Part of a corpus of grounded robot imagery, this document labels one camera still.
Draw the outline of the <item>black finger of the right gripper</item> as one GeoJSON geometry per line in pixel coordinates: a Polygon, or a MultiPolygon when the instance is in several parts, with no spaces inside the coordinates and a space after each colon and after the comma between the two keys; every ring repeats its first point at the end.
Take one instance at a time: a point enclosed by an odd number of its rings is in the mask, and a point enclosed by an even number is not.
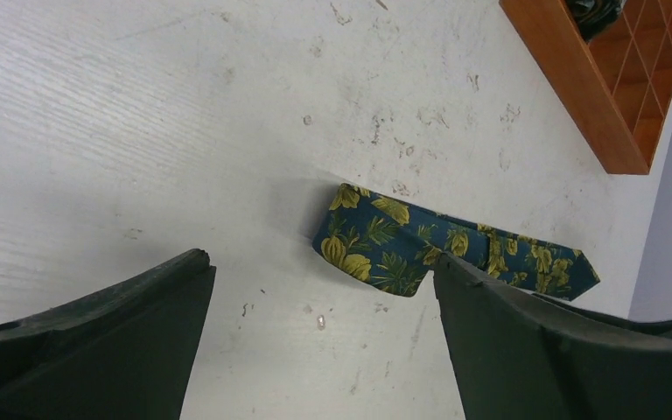
{"type": "Polygon", "coordinates": [[[643,333],[651,336],[672,339],[672,319],[653,322],[633,321],[627,318],[619,318],[602,312],[578,308],[576,306],[566,304],[560,299],[555,299],[553,297],[548,297],[539,293],[534,293],[534,296],[548,303],[559,306],[569,312],[574,312],[587,319],[592,319],[609,326],[616,326],[618,328],[626,329],[636,333],[643,333]]]}

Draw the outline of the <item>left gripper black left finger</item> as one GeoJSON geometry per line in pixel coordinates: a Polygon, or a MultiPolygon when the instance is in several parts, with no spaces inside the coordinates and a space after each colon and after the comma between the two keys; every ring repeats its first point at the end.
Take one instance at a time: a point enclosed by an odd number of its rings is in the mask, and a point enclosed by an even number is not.
{"type": "Polygon", "coordinates": [[[0,419],[177,419],[214,288],[192,249],[0,325],[0,419]]]}

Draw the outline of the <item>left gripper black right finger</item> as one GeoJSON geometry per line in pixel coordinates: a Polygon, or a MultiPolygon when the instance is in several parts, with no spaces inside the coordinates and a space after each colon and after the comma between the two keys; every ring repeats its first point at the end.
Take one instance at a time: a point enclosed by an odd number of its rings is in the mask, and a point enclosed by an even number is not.
{"type": "Polygon", "coordinates": [[[672,339],[585,318],[441,255],[434,287],[468,419],[672,419],[672,339]]]}

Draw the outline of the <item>blue yellow floral tie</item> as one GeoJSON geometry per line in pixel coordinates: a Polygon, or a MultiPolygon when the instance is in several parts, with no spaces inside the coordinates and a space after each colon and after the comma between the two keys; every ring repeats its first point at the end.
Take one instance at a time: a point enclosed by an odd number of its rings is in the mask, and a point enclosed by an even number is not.
{"type": "Polygon", "coordinates": [[[567,301],[600,281],[578,249],[457,219],[348,183],[339,186],[312,247],[348,276],[402,297],[417,293],[444,253],[503,283],[567,301]]]}

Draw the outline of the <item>orange wooden compartment tray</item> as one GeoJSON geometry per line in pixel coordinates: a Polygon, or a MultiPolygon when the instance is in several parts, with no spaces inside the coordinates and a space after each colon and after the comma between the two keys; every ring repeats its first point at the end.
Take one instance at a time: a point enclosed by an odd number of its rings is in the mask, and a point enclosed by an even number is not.
{"type": "Polygon", "coordinates": [[[564,1],[500,7],[604,170],[650,173],[672,102],[672,0],[628,0],[585,42],[564,1]]]}

